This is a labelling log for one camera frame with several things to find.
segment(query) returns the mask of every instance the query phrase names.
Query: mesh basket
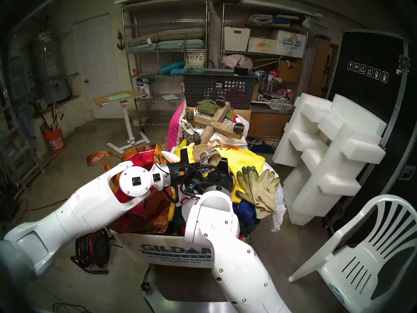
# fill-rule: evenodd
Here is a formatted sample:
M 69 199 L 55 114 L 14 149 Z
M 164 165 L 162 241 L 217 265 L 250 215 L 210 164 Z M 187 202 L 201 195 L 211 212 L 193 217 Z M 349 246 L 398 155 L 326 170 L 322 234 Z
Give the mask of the mesh basket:
M 187 106 L 197 106 L 198 101 L 215 101 L 223 96 L 234 109 L 249 110 L 256 76 L 235 76 L 228 70 L 204 70 L 202 74 L 184 73 L 184 93 Z

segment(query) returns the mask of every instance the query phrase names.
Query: white cardboard box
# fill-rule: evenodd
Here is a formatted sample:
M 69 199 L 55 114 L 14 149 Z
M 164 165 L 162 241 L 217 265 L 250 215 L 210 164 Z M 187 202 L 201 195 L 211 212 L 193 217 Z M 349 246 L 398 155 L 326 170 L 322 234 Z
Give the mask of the white cardboard box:
M 277 55 L 303 58 L 307 36 L 283 30 L 274 30 L 273 35 L 277 41 Z
M 275 53 L 276 50 L 276 40 L 259 38 L 259 37 L 250 37 L 248 44 L 248 51 L 254 53 Z
M 224 50 L 246 51 L 251 29 L 224 28 Z
M 168 266 L 211 268 L 214 251 L 184 237 L 112 233 L 133 261 Z

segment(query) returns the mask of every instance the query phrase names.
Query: orange bucket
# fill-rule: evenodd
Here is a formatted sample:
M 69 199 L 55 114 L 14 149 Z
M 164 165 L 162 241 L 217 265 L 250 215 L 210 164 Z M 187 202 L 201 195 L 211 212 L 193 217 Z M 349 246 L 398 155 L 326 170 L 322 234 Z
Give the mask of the orange bucket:
M 59 154 L 67 147 L 67 145 L 64 143 L 64 137 L 62 136 L 61 129 L 44 134 L 43 138 L 45 141 L 49 142 L 49 145 L 55 154 Z

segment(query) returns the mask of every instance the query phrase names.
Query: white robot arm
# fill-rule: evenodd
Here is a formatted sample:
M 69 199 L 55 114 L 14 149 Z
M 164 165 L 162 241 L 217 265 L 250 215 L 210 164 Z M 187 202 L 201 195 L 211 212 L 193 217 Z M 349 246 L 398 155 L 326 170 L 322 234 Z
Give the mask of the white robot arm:
M 179 163 L 158 164 L 147 171 L 133 166 L 131 161 L 120 163 L 82 186 L 47 217 L 11 230 L 5 241 L 0 241 L 0 259 L 11 274 L 19 271 L 21 262 L 24 271 L 31 271 L 33 277 L 40 276 L 61 246 L 116 220 L 144 200 L 151 186 L 162 190 L 182 182 L 187 171 L 195 171 L 190 170 L 188 160 L 186 164 L 185 167 Z M 120 172 L 121 190 L 134 197 L 127 203 L 120 203 L 109 187 L 110 179 Z M 185 239 L 214 249 L 212 273 L 238 312 L 289 312 L 253 248 L 237 238 L 239 223 L 233 212 L 230 190 L 208 184 L 191 209 Z

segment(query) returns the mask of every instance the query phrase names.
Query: gardening glove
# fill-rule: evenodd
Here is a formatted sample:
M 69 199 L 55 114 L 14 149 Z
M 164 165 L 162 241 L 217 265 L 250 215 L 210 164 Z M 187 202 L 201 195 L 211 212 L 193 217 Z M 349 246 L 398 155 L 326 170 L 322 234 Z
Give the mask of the gardening glove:
M 240 186 L 245 191 L 245 193 L 243 193 L 242 191 L 236 191 L 235 195 L 240 199 L 246 200 L 249 203 L 254 204 L 253 196 L 252 196 L 253 171 L 250 169 L 251 168 L 249 166 L 242 167 L 242 171 L 238 171 L 236 173 L 237 181 L 239 182 Z
M 216 102 L 212 100 L 202 100 L 202 101 L 197 102 L 197 110 L 200 113 L 215 115 L 219 108 L 220 107 L 216 104 Z M 230 121 L 233 121 L 234 116 L 235 116 L 235 112 L 233 110 L 229 110 L 229 112 L 227 112 L 226 114 L 226 117 Z
M 276 212 L 275 192 L 279 186 L 279 178 L 275 173 L 265 170 L 260 176 L 255 168 L 251 168 L 252 178 L 252 197 L 256 208 L 256 217 L 263 219 L 271 213 Z

